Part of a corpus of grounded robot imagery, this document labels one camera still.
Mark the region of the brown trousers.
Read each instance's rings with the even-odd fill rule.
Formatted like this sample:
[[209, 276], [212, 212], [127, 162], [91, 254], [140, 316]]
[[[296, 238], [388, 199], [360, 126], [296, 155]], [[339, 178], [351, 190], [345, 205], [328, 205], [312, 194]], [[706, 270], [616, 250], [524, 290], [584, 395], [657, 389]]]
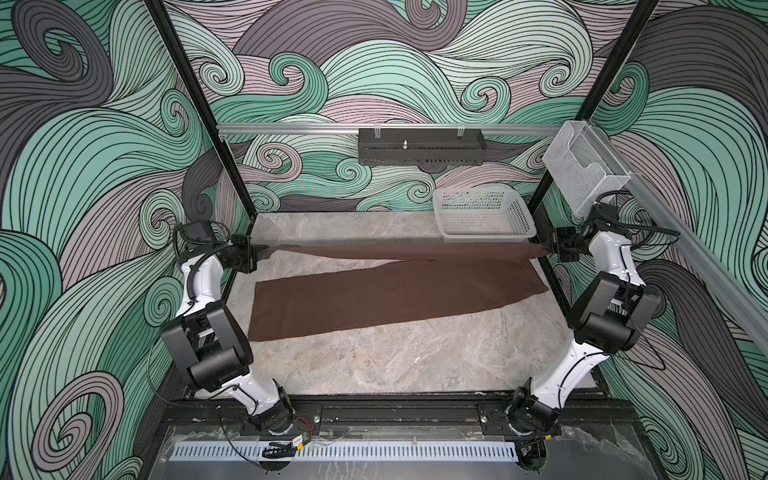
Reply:
[[525, 242], [286, 245], [284, 251], [379, 266], [257, 283], [248, 337], [274, 341], [472, 314], [546, 292]]

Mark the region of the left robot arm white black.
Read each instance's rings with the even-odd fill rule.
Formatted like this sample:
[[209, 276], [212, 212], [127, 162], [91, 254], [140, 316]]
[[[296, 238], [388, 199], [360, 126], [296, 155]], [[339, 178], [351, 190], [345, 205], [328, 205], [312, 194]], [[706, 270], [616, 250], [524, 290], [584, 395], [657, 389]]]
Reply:
[[216, 225], [199, 220], [172, 229], [183, 294], [161, 338], [191, 391], [227, 395], [244, 406], [257, 430], [282, 433], [293, 423], [295, 410], [282, 386], [252, 368], [247, 335], [221, 292], [225, 272], [254, 272], [268, 247], [252, 244], [247, 235], [219, 237]]

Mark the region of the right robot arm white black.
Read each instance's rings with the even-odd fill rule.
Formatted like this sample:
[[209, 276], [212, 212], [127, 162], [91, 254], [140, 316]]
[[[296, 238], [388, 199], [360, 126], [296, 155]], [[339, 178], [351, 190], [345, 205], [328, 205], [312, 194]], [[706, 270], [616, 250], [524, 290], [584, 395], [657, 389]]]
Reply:
[[660, 306], [661, 294], [641, 279], [632, 258], [631, 229], [619, 221], [616, 206], [591, 207], [577, 244], [594, 258], [596, 275], [566, 316], [572, 339], [516, 389], [506, 409], [513, 432], [550, 431], [572, 391], [594, 367], [632, 349]]

